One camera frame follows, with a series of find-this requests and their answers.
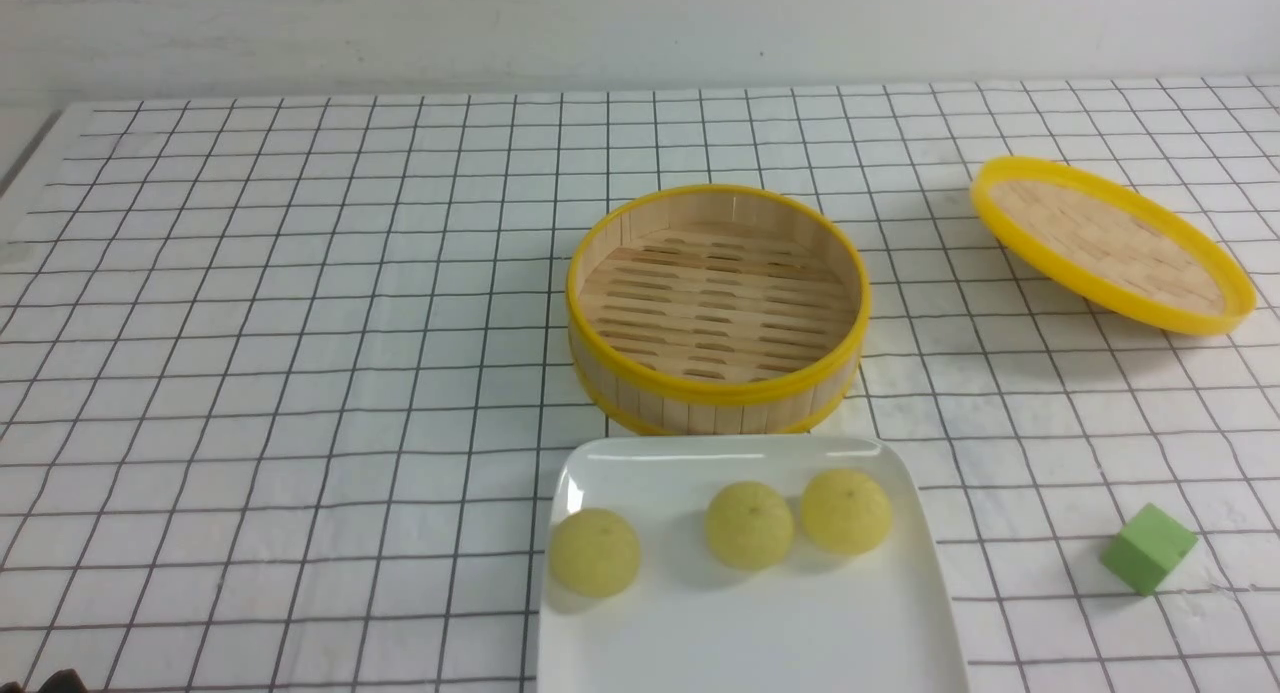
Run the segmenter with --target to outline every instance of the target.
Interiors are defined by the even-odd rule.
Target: grid tablecloth
[[[860,382],[974,690],[1276,690],[1280,77],[77,108],[0,266],[0,678],[129,690],[534,690],[545,519],[622,434],[568,366],[612,206],[730,182],[863,251]],[[997,155],[1129,183],[1261,291],[1230,337],[1130,323],[974,218]],[[1156,502],[1160,594],[1097,562]]]

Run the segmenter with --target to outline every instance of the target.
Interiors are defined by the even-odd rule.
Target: white wall
[[[0,0],[0,104],[1280,69],[1280,0]]]

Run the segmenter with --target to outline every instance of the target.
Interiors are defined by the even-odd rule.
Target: white plate
[[[745,575],[703,542],[723,485],[760,480],[795,502],[831,468],[873,475],[893,529],[852,560],[803,533],[787,560]],[[538,688],[554,693],[886,690],[964,693],[964,657],[911,477],[884,443],[819,436],[595,441],[568,457],[552,525],[607,507],[635,525],[636,582],[605,601],[544,575]]]

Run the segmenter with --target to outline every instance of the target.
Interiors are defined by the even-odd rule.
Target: dark object
[[[0,685],[0,693],[23,693],[22,684]],[[84,681],[79,679],[76,669],[68,669],[50,675],[37,693],[88,693],[88,689],[84,688]]]

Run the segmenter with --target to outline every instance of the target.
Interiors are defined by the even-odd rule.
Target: green cube
[[[1147,503],[1111,539],[1102,565],[1139,596],[1151,596],[1194,547],[1194,533]]]

